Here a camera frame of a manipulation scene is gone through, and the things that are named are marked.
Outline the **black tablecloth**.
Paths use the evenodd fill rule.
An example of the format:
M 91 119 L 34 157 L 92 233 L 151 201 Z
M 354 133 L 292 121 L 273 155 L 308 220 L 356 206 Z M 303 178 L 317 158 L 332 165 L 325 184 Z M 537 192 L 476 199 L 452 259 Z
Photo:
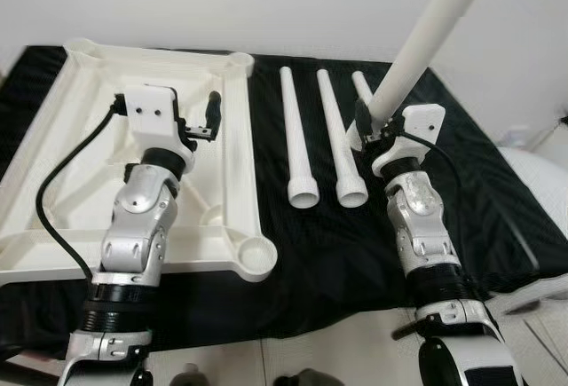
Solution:
M 318 69 L 326 69 L 341 105 L 356 97 L 353 71 L 369 85 L 389 63 L 253 56 L 248 79 L 261 231 L 279 260 L 267 280 L 248 283 L 234 272 L 186 272 L 162 278 L 154 352 L 265 338 L 287 338 L 334 324 L 361 311 L 413 306 L 386 219 L 385 183 L 366 179 L 372 202 L 345 209 L 321 202 L 296 210 L 287 203 L 287 151 L 281 118 L 280 75 L 291 68 L 296 94 L 315 98 L 300 107 L 312 159 L 326 155 L 327 131 L 318 102 Z M 61 46 L 26 46 L 0 85 L 0 177 L 67 60 Z M 461 229 L 460 260 L 484 292 L 510 293 L 539 278 L 567 273 L 568 241 L 490 138 L 460 106 L 434 71 L 427 71 L 406 102 L 446 108 L 437 144 L 455 161 L 461 191 L 438 152 L 423 167 L 447 204 L 446 226 Z M 15 283 L 0 288 L 0 350 L 64 358 L 67 338 L 80 321 L 84 280 Z

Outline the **white rounded appliance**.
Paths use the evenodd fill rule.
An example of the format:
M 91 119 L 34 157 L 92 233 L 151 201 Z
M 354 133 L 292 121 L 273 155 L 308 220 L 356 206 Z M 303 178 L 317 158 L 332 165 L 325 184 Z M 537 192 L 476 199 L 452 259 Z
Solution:
M 494 148 L 478 168 L 479 203 L 487 239 L 482 284 L 495 293 L 496 316 L 522 313 L 544 298 L 568 292 L 565 236 L 567 171 L 519 148 Z

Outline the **grey robot right leg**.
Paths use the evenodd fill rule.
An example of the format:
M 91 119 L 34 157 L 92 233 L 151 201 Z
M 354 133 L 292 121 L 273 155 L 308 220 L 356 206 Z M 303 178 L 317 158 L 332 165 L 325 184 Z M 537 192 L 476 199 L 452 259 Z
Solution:
M 345 383 L 331 374 L 305 368 L 297 374 L 280 375 L 271 386 L 345 386 Z

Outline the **grey robot leg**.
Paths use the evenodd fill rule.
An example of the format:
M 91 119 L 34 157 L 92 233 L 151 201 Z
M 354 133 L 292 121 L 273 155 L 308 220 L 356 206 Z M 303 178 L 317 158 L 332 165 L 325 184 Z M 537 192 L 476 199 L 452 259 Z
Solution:
M 198 366 L 186 363 L 182 373 L 175 374 L 168 386 L 210 386 L 210 381 Z
M 280 375 L 271 386 L 345 386 L 345 383 L 331 374 L 305 368 L 297 374 Z

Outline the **white plastic table leg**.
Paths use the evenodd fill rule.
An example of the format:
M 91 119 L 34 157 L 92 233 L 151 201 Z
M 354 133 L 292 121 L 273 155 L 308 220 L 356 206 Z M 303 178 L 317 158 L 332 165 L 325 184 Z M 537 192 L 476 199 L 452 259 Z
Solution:
M 346 142 L 346 130 L 335 91 L 326 69 L 316 73 L 319 94 L 326 119 L 326 130 L 336 173 L 336 195 L 344 208 L 357 208 L 368 200 L 365 180 L 359 174 L 356 159 Z
M 369 82 L 362 73 L 362 71 L 353 71 L 351 74 L 352 84 L 354 85 L 354 90 L 356 90 L 358 102 L 362 106 L 368 106 L 369 102 L 372 101 L 374 93 L 370 89 Z
M 472 1 L 474 0 L 429 0 L 369 102 L 374 130 L 384 126 L 395 110 L 405 102 L 410 90 L 429 68 Z M 356 122 L 349 128 L 346 138 L 353 150 L 360 151 L 364 146 L 365 139 L 356 135 Z
M 320 202 L 320 193 L 315 177 L 310 170 L 307 141 L 300 118 L 295 82 L 292 70 L 280 68 L 281 109 L 284 114 L 285 135 L 288 151 L 288 203 L 296 209 L 309 209 Z

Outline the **grey robot left leg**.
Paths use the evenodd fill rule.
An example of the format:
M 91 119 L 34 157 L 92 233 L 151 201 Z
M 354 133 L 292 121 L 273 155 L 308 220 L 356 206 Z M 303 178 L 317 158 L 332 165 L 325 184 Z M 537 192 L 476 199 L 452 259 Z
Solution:
M 210 381 L 198 366 L 186 363 L 182 373 L 175 374 L 168 386 L 210 386 Z

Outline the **black metal table leg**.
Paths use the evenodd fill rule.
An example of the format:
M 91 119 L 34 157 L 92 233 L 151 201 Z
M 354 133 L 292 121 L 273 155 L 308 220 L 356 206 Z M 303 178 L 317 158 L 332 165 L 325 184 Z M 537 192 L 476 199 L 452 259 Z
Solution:
M 393 332 L 390 333 L 390 338 L 392 338 L 393 341 L 401 341 L 403 338 L 408 336 L 418 335 L 418 324 L 419 321 L 417 319 L 413 319 L 405 325 L 393 330 Z

